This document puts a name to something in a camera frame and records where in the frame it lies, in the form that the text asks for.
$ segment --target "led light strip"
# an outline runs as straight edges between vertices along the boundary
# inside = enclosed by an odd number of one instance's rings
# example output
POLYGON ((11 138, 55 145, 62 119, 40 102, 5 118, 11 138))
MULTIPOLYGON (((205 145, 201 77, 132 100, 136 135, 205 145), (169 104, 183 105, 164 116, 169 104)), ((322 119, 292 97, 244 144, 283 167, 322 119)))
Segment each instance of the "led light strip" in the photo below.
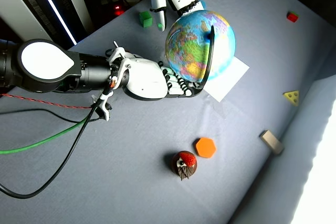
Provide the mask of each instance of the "led light strip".
POLYGON ((58 12, 58 10, 57 10, 56 6, 54 5, 53 1, 52 1, 52 0, 48 0, 48 2, 49 2, 49 4, 51 5, 52 9, 54 10, 54 12, 55 12, 56 16, 58 17, 59 21, 60 21, 61 24, 63 25, 65 31, 66 31, 67 34, 69 35, 69 37, 70 37, 72 43, 73 43, 74 45, 76 45, 77 42, 75 41, 75 38, 72 36, 72 34, 71 34, 69 28, 67 27, 67 25, 65 24, 64 20, 62 19, 61 15, 60 15, 60 13, 58 12))

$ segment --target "globe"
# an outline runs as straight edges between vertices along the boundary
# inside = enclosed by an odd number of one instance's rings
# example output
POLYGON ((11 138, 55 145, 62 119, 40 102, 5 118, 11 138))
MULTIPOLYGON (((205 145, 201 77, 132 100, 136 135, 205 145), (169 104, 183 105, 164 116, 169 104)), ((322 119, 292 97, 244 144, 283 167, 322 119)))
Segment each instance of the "globe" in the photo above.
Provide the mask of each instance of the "globe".
POLYGON ((167 60, 174 72, 187 81, 203 80, 211 26, 215 29, 215 43, 208 80, 212 80, 225 71, 235 53, 235 34, 225 18, 216 12, 197 10, 178 19, 168 33, 167 60))

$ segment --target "beige rectangular block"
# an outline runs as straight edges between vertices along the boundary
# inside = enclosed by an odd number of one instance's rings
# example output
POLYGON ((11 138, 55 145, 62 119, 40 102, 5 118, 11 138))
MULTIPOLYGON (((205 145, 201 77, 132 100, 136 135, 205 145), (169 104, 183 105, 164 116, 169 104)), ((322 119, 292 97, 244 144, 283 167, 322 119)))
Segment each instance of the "beige rectangular block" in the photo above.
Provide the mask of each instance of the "beige rectangular block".
POLYGON ((267 146, 273 151, 274 154, 278 155, 282 152, 282 143, 277 140, 277 138, 269 130, 264 131, 260 135, 260 138, 267 144, 267 146))

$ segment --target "green cable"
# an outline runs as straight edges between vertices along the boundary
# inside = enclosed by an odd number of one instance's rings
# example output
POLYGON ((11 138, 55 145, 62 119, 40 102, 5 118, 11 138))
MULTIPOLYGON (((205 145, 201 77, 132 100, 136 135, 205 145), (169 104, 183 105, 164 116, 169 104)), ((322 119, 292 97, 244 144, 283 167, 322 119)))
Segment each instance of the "green cable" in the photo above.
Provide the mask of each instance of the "green cable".
POLYGON ((25 150, 28 150, 28 149, 31 149, 31 148, 34 148, 34 147, 37 147, 41 144, 44 144, 44 143, 47 143, 55 138, 58 138, 59 136, 62 136, 64 135, 65 133, 69 132, 69 131, 72 131, 73 129, 77 128, 78 126, 82 125, 84 123, 86 118, 84 118, 82 121, 80 121, 79 123, 76 123, 74 126, 71 126, 59 133, 57 133, 56 135, 53 135, 51 137, 48 137, 40 142, 37 142, 35 144, 31 144, 31 145, 27 145, 25 147, 21 147, 21 148, 17 148, 17 149, 12 149, 12 150, 5 150, 5 151, 0 151, 0 154, 10 154, 10 153, 17 153, 17 152, 23 152, 25 150))

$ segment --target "yellow triangle block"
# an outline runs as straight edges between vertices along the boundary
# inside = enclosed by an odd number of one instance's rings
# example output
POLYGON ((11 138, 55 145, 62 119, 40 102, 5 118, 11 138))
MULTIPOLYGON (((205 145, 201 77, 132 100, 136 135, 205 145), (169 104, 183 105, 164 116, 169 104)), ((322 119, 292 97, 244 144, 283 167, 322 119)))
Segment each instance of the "yellow triangle block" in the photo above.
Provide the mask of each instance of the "yellow triangle block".
POLYGON ((299 105, 299 90, 283 93, 283 96, 294 106, 299 105))

